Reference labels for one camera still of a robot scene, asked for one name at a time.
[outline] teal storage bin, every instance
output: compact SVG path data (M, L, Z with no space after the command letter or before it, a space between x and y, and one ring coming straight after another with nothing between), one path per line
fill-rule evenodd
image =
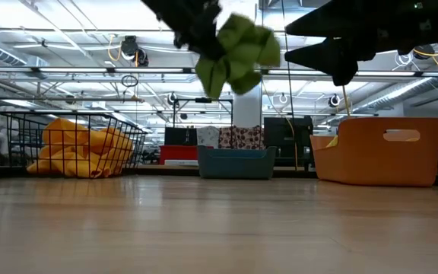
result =
M200 145L198 170L202 178L271 179L276 150L276 147L266 150L211 149Z

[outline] orange plastic tub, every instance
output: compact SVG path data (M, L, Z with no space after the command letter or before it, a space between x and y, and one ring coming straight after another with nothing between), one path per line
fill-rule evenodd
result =
M310 136L317 176L362 186L432 186L437 174L437 118L358 118L334 137Z

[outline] green fabric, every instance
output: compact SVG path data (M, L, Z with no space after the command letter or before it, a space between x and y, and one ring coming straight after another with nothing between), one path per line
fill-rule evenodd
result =
M217 40L226 55L217 61L201 56L195 66L209 97L219 98L226 81L236 94L245 94L261 81L261 74L254 71L255 64L280 65L280 45L273 31L255 26L243 16L232 14L219 30Z

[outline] red container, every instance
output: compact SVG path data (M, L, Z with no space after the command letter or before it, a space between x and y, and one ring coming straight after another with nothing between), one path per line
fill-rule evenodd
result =
M160 164L165 160L197 160L197 145L162 145Z

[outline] wire basket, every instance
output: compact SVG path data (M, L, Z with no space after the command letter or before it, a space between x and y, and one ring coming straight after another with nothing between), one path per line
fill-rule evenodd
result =
M146 132L114 116L51 110L0 114L7 117L9 166L29 174L109 177L136 169L141 160Z

